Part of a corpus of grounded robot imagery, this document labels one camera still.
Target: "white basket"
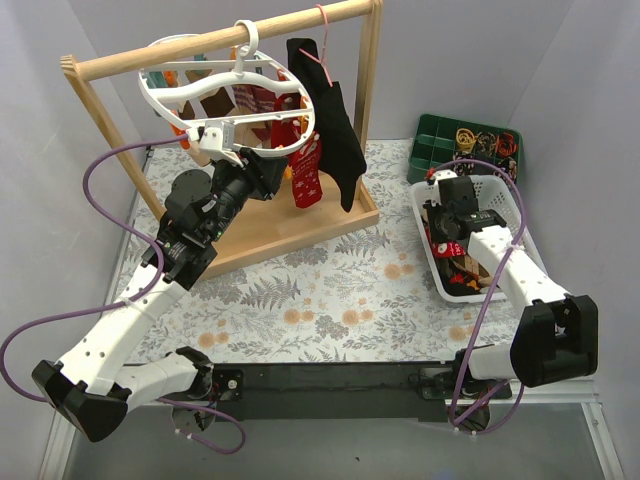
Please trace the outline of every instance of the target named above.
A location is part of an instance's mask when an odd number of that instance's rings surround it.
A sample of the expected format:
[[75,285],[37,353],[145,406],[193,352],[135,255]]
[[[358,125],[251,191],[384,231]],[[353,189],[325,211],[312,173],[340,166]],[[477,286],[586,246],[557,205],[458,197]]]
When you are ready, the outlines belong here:
[[[520,212],[518,211],[516,202],[511,196],[506,183],[504,183],[501,178],[495,177],[493,175],[470,175],[469,178],[473,182],[473,187],[476,191],[476,196],[478,197],[478,204],[480,206],[480,209],[493,209],[498,212],[498,214],[507,222],[507,226],[509,227],[509,230],[511,230],[511,234],[515,235],[520,226]],[[431,268],[431,272],[433,273],[433,279],[436,282],[436,288],[438,289],[440,295],[442,295],[442,298],[444,298],[448,302],[482,302],[486,296],[484,293],[479,295],[463,295],[454,297],[449,295],[442,285],[440,275],[438,274],[438,270],[436,268],[436,260],[433,256],[433,252],[431,252],[429,242],[427,241],[427,234],[424,231],[424,227],[422,225],[422,216],[420,215],[422,206],[427,199],[427,193],[429,192],[429,190],[432,190],[434,188],[436,187],[433,185],[429,185],[427,182],[415,183],[411,186],[410,196],[413,213],[416,217],[416,222],[418,223],[418,230],[420,231],[420,238],[422,238],[422,244],[424,246],[425,252],[427,253],[427,260],[429,261],[429,267]],[[527,254],[533,259],[536,265],[538,265],[546,273],[546,269],[544,268],[544,264],[542,263],[542,259],[540,258],[540,254],[538,253],[538,249],[533,243],[533,239],[531,238],[528,229],[524,232],[522,244],[524,245]],[[492,300],[505,300],[506,298],[507,297],[504,293],[500,292],[500,290],[496,290],[496,293],[493,295]]]

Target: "pink hanger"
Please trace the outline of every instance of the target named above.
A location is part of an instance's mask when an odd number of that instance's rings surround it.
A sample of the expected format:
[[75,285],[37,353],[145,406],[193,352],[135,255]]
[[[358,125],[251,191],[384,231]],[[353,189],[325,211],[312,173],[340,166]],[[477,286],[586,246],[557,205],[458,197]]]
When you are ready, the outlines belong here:
[[317,59],[316,57],[311,55],[309,52],[305,52],[302,49],[300,49],[300,53],[305,54],[311,60],[315,60],[322,66],[322,69],[324,70],[324,74],[327,76],[327,81],[329,82],[329,86],[333,87],[333,82],[331,81],[331,77],[329,76],[329,70],[327,70],[327,61],[325,58],[325,54],[327,51],[327,37],[329,36],[329,20],[327,19],[327,14],[325,13],[324,8],[322,8],[322,5],[318,4],[316,5],[316,7],[320,9],[320,11],[322,12],[322,16],[324,17],[325,30],[324,30],[324,44],[322,45],[322,56],[320,57],[320,59]]

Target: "wooden rack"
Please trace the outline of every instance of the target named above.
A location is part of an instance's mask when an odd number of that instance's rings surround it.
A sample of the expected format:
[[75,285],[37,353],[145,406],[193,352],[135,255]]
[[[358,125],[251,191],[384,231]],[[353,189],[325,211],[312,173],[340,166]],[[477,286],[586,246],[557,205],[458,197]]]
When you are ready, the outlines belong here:
[[[348,0],[324,6],[330,23],[363,16],[356,84],[354,130],[365,148],[373,79],[378,52],[378,36],[383,0]],[[302,10],[255,22],[260,38],[270,38],[324,24],[318,8]],[[73,55],[61,58],[62,71],[111,148],[124,145],[92,80],[150,67],[164,62],[211,52],[249,41],[247,30],[238,25],[169,43],[77,62]],[[118,159],[153,214],[159,219],[165,209],[149,185],[131,152]],[[358,182],[351,212],[340,207],[340,191],[328,175],[321,175],[323,198],[307,209],[296,208],[287,185],[268,202],[248,201],[244,209],[216,244],[218,257],[204,278],[229,272],[282,255],[329,238],[378,223],[379,211],[362,182]]]

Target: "floral tablecloth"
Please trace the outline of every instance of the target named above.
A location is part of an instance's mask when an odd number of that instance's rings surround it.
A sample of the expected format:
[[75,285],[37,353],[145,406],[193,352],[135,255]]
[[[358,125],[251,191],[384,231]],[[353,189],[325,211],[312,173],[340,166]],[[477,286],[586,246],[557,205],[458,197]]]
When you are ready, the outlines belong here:
[[[450,360],[466,346],[479,306],[446,303],[435,289],[404,178],[410,146],[367,144],[365,183],[380,209],[377,226],[199,282],[130,361],[157,360],[184,345],[214,362]],[[175,148],[156,149],[149,162],[163,200],[171,180],[194,168]],[[135,227],[157,229],[142,201]],[[145,248],[129,241],[118,293]],[[480,344],[510,341],[516,324],[510,305],[494,302]]]

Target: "wall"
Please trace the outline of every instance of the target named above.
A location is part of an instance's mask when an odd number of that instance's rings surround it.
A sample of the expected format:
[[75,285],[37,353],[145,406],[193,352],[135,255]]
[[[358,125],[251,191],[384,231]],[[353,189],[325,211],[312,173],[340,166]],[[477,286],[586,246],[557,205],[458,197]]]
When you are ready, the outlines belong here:
[[[120,230],[86,203],[81,179],[107,145],[60,72],[59,57],[95,56],[65,0],[0,4],[0,338],[45,315],[104,302]],[[128,140],[138,139],[109,81],[97,84]],[[92,183],[125,217],[133,188],[114,159]],[[36,363],[57,359],[95,318],[42,326],[18,337],[8,367],[32,392]],[[0,478],[37,478],[53,410],[0,381]]]
[[[572,0],[387,0],[370,138],[407,138],[425,111],[506,124]],[[70,0],[99,55],[148,45],[176,33],[203,33],[305,7],[299,0]],[[296,35],[322,41],[323,27]],[[331,25],[328,62],[351,112],[360,20]],[[286,64],[285,38],[267,39],[261,49]],[[114,85],[145,138],[166,135],[142,99],[134,74]]]
[[630,479],[640,478],[638,44],[638,2],[576,0],[511,121],[549,272],[600,310],[596,385]]

